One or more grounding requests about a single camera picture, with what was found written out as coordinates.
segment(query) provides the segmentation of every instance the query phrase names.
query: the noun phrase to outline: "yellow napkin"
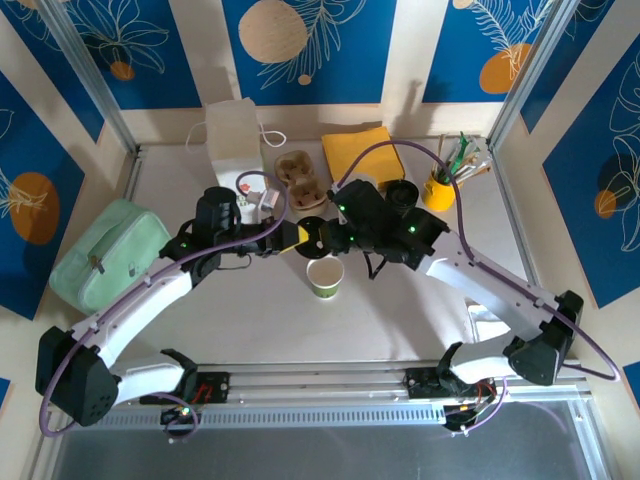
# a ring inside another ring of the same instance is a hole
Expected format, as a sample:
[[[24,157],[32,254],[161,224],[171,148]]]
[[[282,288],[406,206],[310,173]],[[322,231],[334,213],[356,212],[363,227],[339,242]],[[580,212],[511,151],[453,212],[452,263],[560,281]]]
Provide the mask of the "yellow napkin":
[[[367,147],[390,139],[386,127],[377,127],[360,133],[324,135],[322,146],[333,181],[339,181],[353,161]],[[385,184],[404,178],[404,167],[393,145],[387,145],[367,154],[354,173],[365,173],[376,180],[378,188],[384,188]]]

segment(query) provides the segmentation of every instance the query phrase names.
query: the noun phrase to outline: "yellow pen holder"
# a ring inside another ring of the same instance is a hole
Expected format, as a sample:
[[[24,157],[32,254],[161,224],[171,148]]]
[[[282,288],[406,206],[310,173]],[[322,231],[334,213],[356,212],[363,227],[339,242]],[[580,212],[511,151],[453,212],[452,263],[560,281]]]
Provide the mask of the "yellow pen holder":
[[[424,193],[424,205],[434,212],[444,212],[451,208],[456,200],[456,193],[451,185],[443,185],[436,181],[433,176],[429,177],[427,183],[424,184],[426,189]]]

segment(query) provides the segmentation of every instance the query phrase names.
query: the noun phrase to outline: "green paper cup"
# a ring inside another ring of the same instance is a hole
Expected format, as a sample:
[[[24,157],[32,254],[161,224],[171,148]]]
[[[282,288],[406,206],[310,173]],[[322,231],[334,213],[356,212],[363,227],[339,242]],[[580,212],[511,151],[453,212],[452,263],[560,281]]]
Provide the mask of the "green paper cup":
[[[319,298],[331,298],[338,293],[344,278],[344,265],[336,257],[310,260],[307,264],[307,278],[313,293]]]

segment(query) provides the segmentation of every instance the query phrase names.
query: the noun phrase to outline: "mint green bag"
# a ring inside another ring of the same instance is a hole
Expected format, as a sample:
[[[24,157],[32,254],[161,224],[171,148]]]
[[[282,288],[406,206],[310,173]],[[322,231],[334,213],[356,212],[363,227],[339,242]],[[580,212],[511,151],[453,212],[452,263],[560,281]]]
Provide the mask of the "mint green bag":
[[[135,282],[170,239],[153,212],[116,200],[56,265],[49,285],[67,303],[90,315]]]

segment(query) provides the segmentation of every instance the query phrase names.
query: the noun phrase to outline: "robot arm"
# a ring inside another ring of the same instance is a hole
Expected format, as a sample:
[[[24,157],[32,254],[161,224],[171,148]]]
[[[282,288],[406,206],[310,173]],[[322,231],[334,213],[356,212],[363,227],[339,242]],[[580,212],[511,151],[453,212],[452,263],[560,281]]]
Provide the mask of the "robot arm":
[[[347,184],[331,197],[341,212],[339,220],[317,219],[318,228],[311,231],[285,221],[272,235],[251,241],[272,224],[273,218],[258,225],[243,225],[235,193],[221,187],[208,189],[198,201],[195,219],[185,223],[165,246],[150,273],[212,246],[242,239],[248,243],[238,242],[242,245],[195,258],[153,283],[147,275],[138,283],[147,283],[147,288],[132,287],[137,293],[127,302],[116,301],[68,332],[50,329],[40,341],[36,390],[44,395],[63,358],[89,329],[96,329],[96,322],[109,311],[109,321],[73,356],[53,391],[53,403],[87,426],[99,421],[113,405],[143,395],[172,392],[182,399],[192,398],[197,368],[180,353],[163,350],[153,358],[121,364],[116,362],[118,356],[161,311],[213,272],[221,253],[269,256],[305,242],[304,249],[297,247],[298,251],[307,256],[311,253],[313,258],[352,249],[375,252],[388,262],[402,263],[438,278],[486,306],[511,328],[507,334],[484,342],[452,345],[435,372],[438,394],[456,396],[483,379],[514,372],[533,383],[554,382],[573,340],[571,329],[470,262],[463,255],[460,237],[444,222],[419,208],[396,212],[373,185],[361,180]],[[530,289],[541,302],[578,322],[582,299],[576,294],[566,292],[555,297],[481,254],[473,254],[476,261]]]
[[[378,253],[388,262],[402,263],[457,288],[509,326],[510,331],[499,337],[452,345],[438,367],[446,389],[455,393],[482,379],[514,373],[539,385],[553,384],[574,333],[540,307],[549,305],[577,324],[583,305],[578,295],[567,291],[556,297],[529,285],[473,248],[475,262],[470,261],[460,237],[446,223],[420,208],[395,211],[370,183],[355,180],[331,196],[341,218],[311,232],[310,243],[320,240],[322,248],[305,252],[316,258],[351,249]],[[523,298],[479,264],[528,289],[537,301]]]
[[[42,336],[36,390],[45,395],[65,356],[77,347],[87,332],[95,331],[72,357],[51,396],[52,402],[77,423],[92,425],[104,417],[113,405],[156,392],[171,392],[179,398],[192,398],[197,368],[184,355],[174,350],[162,350],[151,358],[133,362],[117,362],[117,359],[160,312],[187,295],[218,268],[222,253],[238,256],[253,253],[267,257],[308,239],[303,229],[283,221],[272,234],[260,240],[251,240],[261,236],[258,234],[265,232],[273,222],[273,217],[269,217],[260,224],[241,224],[236,194],[222,187],[207,189],[198,201],[195,219],[182,226],[178,235],[162,249],[160,258],[145,276],[123,292],[120,299],[74,325],[68,332],[53,327]],[[239,246],[195,258],[179,269],[160,273],[168,265],[194,252],[243,239],[247,241],[236,242],[241,244]],[[151,282],[150,278],[156,272],[161,277]],[[108,320],[99,322],[107,312]]]

